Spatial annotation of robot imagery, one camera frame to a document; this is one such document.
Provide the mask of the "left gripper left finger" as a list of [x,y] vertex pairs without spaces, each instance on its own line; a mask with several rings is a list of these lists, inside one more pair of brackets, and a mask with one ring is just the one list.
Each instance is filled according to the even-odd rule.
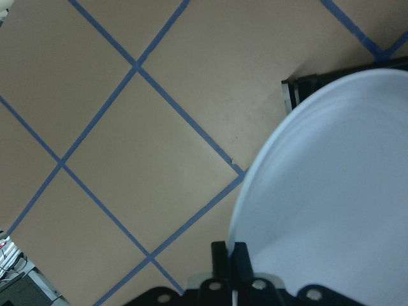
[[215,279],[228,281],[230,276],[228,250],[225,241],[211,243],[212,275]]

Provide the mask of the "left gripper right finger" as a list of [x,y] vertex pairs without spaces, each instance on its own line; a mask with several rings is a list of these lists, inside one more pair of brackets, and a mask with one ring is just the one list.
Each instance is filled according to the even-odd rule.
[[233,278],[235,282],[249,282],[254,278],[249,251],[244,242],[235,242],[233,250]]

